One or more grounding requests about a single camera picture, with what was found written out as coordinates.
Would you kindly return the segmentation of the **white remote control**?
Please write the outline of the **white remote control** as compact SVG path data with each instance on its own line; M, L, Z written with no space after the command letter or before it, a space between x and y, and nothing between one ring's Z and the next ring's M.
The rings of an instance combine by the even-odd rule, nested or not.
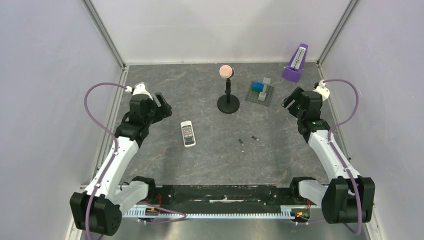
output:
M182 133L184 147L189 148L195 146L196 138L194 135L192 122L190 120L182 121L180 123L180 129Z

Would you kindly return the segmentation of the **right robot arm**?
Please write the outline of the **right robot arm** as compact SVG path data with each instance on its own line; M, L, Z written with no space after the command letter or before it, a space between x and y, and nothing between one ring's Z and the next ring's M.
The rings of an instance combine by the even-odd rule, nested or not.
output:
M313 177L294 177L289 199L295 204L309 200L321 208L329 224L368 223L372 219L375 183L349 163L332 139L330 125L321 118L323 96L296 87L282 106L297 120L299 134L318 156L329 179L320 184Z

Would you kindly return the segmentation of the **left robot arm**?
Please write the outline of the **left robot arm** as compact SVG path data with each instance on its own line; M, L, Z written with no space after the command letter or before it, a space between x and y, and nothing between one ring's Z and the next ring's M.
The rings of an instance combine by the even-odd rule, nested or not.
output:
M117 191L125 169L149 134L152 124L172 115L172 107L162 93L154 97L134 94L129 111L113 135L107 159L83 192L75 192L70 207L75 225L84 230L87 239L93 234L113 236L121 225L123 214L136 203L152 204L157 198L155 180L136 176L122 191Z

